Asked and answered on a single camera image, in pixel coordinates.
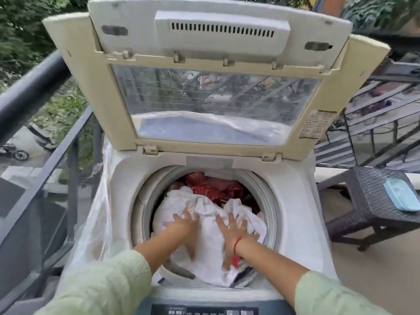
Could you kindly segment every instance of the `white cloth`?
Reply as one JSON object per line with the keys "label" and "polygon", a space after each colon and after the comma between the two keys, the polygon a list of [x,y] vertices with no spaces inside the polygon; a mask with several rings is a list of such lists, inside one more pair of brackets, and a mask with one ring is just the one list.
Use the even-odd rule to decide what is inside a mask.
{"label": "white cloth", "polygon": [[248,220],[247,231],[260,234],[258,242],[264,241],[267,226],[264,221],[252,213],[251,208],[242,205],[240,199],[230,199],[224,208],[215,205],[206,196],[193,194],[189,187],[168,192],[158,207],[153,220],[154,231],[159,233],[165,229],[164,223],[173,221],[173,214],[182,216],[187,207],[190,213],[200,215],[200,230],[197,241],[196,257],[194,261],[189,258],[184,246],[181,246],[171,256],[176,265],[190,271],[198,279],[213,285],[229,287],[244,266],[235,269],[231,266],[229,271],[222,269],[223,263],[223,235],[216,223],[215,215],[219,214],[228,225],[228,213],[232,212],[239,223]]}

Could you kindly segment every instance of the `beige floor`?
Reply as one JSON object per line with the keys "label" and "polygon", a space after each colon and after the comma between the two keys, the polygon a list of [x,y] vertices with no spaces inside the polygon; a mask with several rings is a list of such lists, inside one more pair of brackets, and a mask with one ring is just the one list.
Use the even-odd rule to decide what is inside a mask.
{"label": "beige floor", "polygon": [[[351,209],[337,190],[324,190],[320,197],[327,221]],[[375,244],[364,253],[353,245],[334,243],[333,259],[345,286],[393,315],[420,314],[420,229]]]}

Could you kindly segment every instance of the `clothes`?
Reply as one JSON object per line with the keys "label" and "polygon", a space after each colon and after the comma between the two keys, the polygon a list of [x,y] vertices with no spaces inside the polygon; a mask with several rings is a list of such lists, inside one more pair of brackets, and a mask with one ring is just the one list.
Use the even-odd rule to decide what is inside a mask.
{"label": "clothes", "polygon": [[243,195],[242,187],[236,181],[206,177],[202,172],[186,175],[185,184],[195,194],[206,196],[219,206],[229,199],[240,199]]}
{"label": "clothes", "polygon": [[[136,251],[125,251],[63,278],[65,285],[35,315],[134,315],[150,289],[149,265]],[[389,315],[363,296],[317,272],[299,281],[297,315]]]}
{"label": "clothes", "polygon": [[229,287],[236,276],[245,269],[242,263],[239,269],[231,266],[231,269],[224,271],[223,244],[224,238],[216,223],[216,214],[220,214],[228,223],[228,213],[232,212],[236,221],[240,223],[243,219],[248,220],[247,231],[256,232],[260,235],[258,241],[263,243],[267,233],[267,226],[263,220],[252,213],[251,208],[241,204],[240,199],[229,199],[224,208],[215,205],[208,197],[193,194],[191,188],[182,187],[180,190],[168,192],[160,206],[155,212],[153,219],[153,232],[159,233],[165,229],[165,223],[173,221],[173,214],[182,215],[182,211],[188,208],[191,213],[197,212],[200,215],[200,231],[197,240],[195,259],[192,261],[181,246],[171,256],[171,262],[175,263],[198,279],[209,284]]}

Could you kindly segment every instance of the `red garment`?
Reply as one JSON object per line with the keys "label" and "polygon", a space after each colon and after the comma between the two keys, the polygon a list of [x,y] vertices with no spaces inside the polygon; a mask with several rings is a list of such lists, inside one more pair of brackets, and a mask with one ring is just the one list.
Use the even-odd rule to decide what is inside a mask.
{"label": "red garment", "polygon": [[206,177],[202,172],[185,176],[185,184],[195,194],[206,196],[217,205],[229,199],[242,198],[242,187],[236,181]]}

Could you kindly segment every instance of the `motorcycle wheel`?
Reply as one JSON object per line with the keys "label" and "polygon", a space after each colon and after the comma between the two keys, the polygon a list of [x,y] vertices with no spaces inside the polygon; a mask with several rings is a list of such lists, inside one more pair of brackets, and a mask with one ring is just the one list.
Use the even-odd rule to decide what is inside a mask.
{"label": "motorcycle wheel", "polygon": [[16,152],[13,154],[13,158],[15,158],[17,161],[25,161],[29,159],[29,154],[24,150],[16,150]]}

